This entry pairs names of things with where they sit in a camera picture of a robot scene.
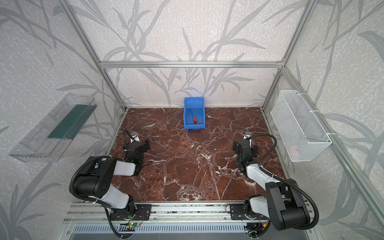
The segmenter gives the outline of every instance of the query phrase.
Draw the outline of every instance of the transparent container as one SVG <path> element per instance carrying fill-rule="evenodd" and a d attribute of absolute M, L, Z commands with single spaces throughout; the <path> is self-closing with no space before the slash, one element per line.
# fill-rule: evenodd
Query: transparent container
<path fill-rule="evenodd" d="M 292 162 L 310 161 L 332 144 L 327 132 L 296 90 L 282 90 L 271 111 Z"/>
<path fill-rule="evenodd" d="M 9 155 L 23 162 L 57 162 L 97 107 L 93 100 L 67 94 Z"/>

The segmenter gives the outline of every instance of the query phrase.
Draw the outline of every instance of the red marble tabletop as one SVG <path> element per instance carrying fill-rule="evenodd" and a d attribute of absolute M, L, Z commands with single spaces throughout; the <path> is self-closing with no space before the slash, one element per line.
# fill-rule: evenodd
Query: red marble tabletop
<path fill-rule="evenodd" d="M 244 200 L 265 191 L 236 167 L 234 140 L 246 131 L 266 133 L 260 108 L 206 108 L 205 129 L 184 129 L 182 108 L 129 109 L 122 129 L 136 131 L 140 141 L 149 139 L 139 176 L 114 176 L 112 184 L 135 201 Z M 268 136 L 256 137 L 260 160 L 272 147 Z M 124 157 L 122 132 L 111 151 Z M 273 151 L 264 166 L 285 177 Z"/>

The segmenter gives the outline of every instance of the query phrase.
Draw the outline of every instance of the white wire mesh basket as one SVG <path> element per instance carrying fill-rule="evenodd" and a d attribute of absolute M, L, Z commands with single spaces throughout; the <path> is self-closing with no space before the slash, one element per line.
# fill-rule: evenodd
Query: white wire mesh basket
<path fill-rule="evenodd" d="M 310 161 L 332 143 L 296 90 L 280 91 L 271 115 L 292 162 Z"/>

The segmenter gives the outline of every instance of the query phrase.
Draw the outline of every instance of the blue storage box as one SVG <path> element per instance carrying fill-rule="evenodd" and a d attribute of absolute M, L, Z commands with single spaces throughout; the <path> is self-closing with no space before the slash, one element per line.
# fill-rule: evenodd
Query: blue storage box
<path fill-rule="evenodd" d="M 199 124 L 194 124 L 191 111 Z M 205 128 L 204 98 L 184 98 L 183 117 L 185 129 Z"/>

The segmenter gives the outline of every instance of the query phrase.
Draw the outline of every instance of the wallpaper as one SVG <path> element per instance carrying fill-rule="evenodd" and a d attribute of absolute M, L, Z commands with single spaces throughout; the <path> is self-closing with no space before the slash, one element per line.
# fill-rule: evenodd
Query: wallpaper
<path fill-rule="evenodd" d="M 114 68 L 108 74 L 127 106 L 184 106 L 203 96 L 205 106 L 261 106 L 275 68 Z"/>
<path fill-rule="evenodd" d="M 70 0 L 102 61 L 279 61 L 307 0 Z"/>
<path fill-rule="evenodd" d="M 315 201 L 319 209 L 320 220 L 317 226 L 322 238 L 326 240 L 384 239 L 384 229 L 330 147 L 312 161 L 292 162 L 290 160 L 270 114 L 281 90 L 292 90 L 283 77 L 280 78 L 265 108 L 266 117 L 270 130 L 278 140 L 277 147 L 281 152 L 282 165 L 288 171 L 289 177 L 296 180 L 298 186 Z"/>
<path fill-rule="evenodd" d="M 384 197 L 384 1 L 317 5 L 288 67 Z"/>
<path fill-rule="evenodd" d="M 68 184 L 106 151 L 123 109 L 58 3 L 0 0 L 0 238 L 53 239 L 74 197 Z M 10 150 L 67 94 L 98 105 L 56 163 L 23 163 Z"/>

